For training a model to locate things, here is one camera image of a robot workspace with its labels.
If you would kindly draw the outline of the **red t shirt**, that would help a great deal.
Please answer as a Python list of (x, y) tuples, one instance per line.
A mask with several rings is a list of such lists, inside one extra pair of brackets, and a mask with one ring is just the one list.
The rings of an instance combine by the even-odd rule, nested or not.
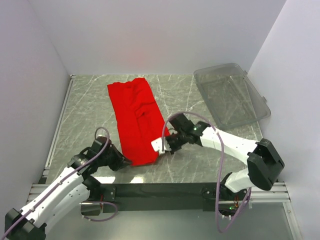
[(135, 78), (107, 86), (117, 122), (122, 154), (133, 166), (156, 162), (151, 142), (162, 135), (164, 118), (147, 80)]

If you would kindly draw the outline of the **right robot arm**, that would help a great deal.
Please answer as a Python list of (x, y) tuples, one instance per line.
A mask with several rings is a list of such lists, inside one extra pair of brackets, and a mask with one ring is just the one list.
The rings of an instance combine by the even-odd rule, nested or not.
[(230, 200), (241, 190), (257, 187), (269, 191), (285, 167), (271, 141), (251, 140), (212, 127), (207, 120), (193, 123), (183, 113), (170, 117), (175, 133), (160, 137), (160, 154), (177, 155), (186, 145), (196, 151), (194, 172), (182, 182), (212, 181), (222, 198)]

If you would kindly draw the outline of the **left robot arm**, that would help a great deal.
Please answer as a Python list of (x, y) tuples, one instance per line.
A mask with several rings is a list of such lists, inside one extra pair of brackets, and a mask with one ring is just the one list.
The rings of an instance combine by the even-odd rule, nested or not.
[(91, 146), (74, 155), (62, 173), (42, 193), (20, 210), (12, 208), (5, 215), (2, 239), (44, 240), (50, 228), (80, 203), (118, 207), (109, 199), (101, 183), (93, 177), (100, 167), (118, 171), (130, 166), (126, 158), (107, 137), (97, 137)]

